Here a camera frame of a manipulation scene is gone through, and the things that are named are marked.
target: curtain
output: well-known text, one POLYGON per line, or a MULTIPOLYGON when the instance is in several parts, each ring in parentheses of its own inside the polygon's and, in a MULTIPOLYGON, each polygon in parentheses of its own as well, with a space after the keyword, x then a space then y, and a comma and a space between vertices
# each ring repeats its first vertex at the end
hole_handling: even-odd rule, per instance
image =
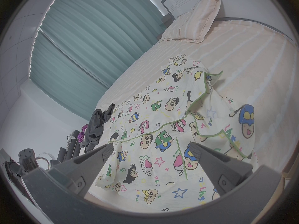
POLYGON ((150 0, 55 0, 34 44, 30 79, 89 120, 104 92, 157 42, 162 17, 150 0))

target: pink heart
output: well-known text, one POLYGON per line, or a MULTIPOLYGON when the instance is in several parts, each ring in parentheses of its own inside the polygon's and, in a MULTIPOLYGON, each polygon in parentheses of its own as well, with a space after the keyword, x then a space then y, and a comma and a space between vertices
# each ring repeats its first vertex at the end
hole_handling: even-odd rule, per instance
POLYGON ((126 187, 124 185, 121 186, 121 191, 122 192, 127 191, 127 189, 126 189, 126 187))

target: purple scrunchie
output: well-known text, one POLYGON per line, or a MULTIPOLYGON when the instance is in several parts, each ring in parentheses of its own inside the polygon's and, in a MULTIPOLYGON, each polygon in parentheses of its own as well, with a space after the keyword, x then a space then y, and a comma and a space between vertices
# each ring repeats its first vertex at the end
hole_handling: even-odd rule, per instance
POLYGON ((80 132, 79 134, 78 134, 78 142, 79 143, 82 143, 83 142, 83 139, 84 139, 84 132, 80 132))
POLYGON ((85 132, 85 130, 87 129, 88 124, 82 126, 82 132, 85 132))

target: pink star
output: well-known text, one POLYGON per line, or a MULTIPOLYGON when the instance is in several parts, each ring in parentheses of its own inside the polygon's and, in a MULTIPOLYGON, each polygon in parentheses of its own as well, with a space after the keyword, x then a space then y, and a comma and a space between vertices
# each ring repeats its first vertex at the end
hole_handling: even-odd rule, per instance
POLYGON ((197 66, 200 62, 193 61, 193 66, 197 66))
POLYGON ((162 160, 162 157, 160 157, 160 158, 155 158, 155 159, 156 159, 157 161, 154 162, 154 163, 155 163, 155 164, 158 164, 159 167, 161 167, 161 164, 165 162, 164 160, 162 160))

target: blue star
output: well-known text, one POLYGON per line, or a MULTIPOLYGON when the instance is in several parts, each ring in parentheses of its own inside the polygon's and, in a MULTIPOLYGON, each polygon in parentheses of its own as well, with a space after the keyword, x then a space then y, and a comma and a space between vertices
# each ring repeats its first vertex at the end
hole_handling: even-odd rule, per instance
POLYGON ((207 109, 207 117, 209 118, 214 118, 214 115, 217 114, 215 110, 213 110, 213 108, 211 107, 210 110, 207 109))
POLYGON ((188 190, 188 189, 183 189, 183 190, 182 190, 182 189, 179 189, 179 188, 178 188, 177 191, 174 191, 174 192, 172 192, 172 193, 175 193, 175 194, 176 194, 176 195, 174 196, 174 198, 176 198, 176 197, 178 197, 178 196, 179 196, 180 198, 183 198, 183 197, 184 197, 184 193, 187 192, 187 190, 188 190))

